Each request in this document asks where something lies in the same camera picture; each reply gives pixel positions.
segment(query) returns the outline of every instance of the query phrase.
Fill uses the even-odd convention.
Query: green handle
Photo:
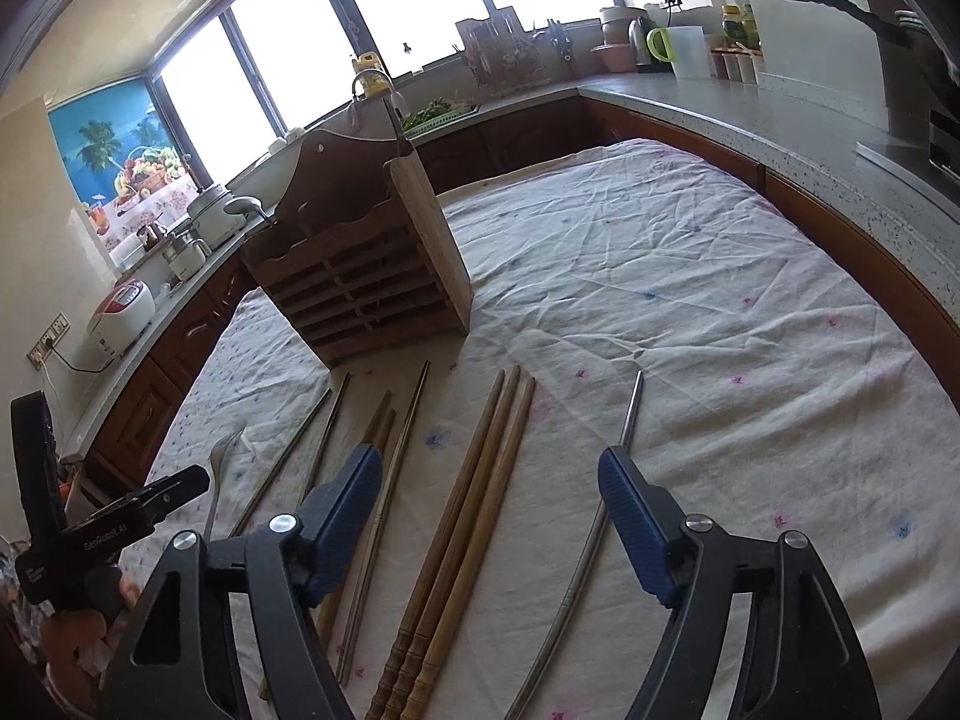
[[[654,45],[654,38],[658,35],[661,38],[661,42],[664,43],[664,53],[660,53]],[[667,36],[665,26],[658,26],[647,32],[647,47],[651,55],[661,62],[673,62],[677,58],[677,55],[673,52],[673,47],[670,45],[670,38]]]

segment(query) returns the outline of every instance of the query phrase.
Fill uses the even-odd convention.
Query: fork
[[[220,502],[220,469],[224,464],[224,457],[233,447],[244,428],[233,431],[229,436],[222,437],[219,442],[213,445],[210,450],[210,470],[213,471],[213,501],[210,503],[210,510],[206,513],[206,525],[203,527],[203,540],[210,541],[210,532],[213,530],[213,517],[217,512],[217,504]]]

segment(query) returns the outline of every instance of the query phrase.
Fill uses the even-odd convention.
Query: pink bowl
[[[590,49],[598,52],[604,67],[609,73],[635,73],[637,60],[629,43],[614,43],[612,46],[596,46]]]

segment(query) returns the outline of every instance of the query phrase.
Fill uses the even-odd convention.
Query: green basket
[[[417,124],[416,127],[410,127],[410,129],[403,130],[403,134],[408,138],[416,138],[418,135],[424,134],[424,132],[429,132],[429,130],[434,127],[440,127],[442,124],[448,124],[452,122],[453,119],[459,119],[461,116],[467,116],[469,113],[473,113],[476,110],[476,106],[473,108],[460,108],[456,111],[449,111],[445,114],[440,114],[440,116],[435,116],[433,119],[428,119],[422,124]]]

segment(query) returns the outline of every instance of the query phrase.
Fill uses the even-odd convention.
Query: cabinet handle
[[[154,407],[150,406],[147,408],[147,418],[143,420],[143,424],[140,425],[140,429],[133,434],[133,440],[135,442],[142,442],[147,437],[147,430],[151,426],[151,422],[154,419]]]
[[[189,341],[197,333],[202,333],[205,330],[208,330],[210,325],[207,322],[201,322],[200,324],[195,324],[189,330],[184,333],[184,341]]]

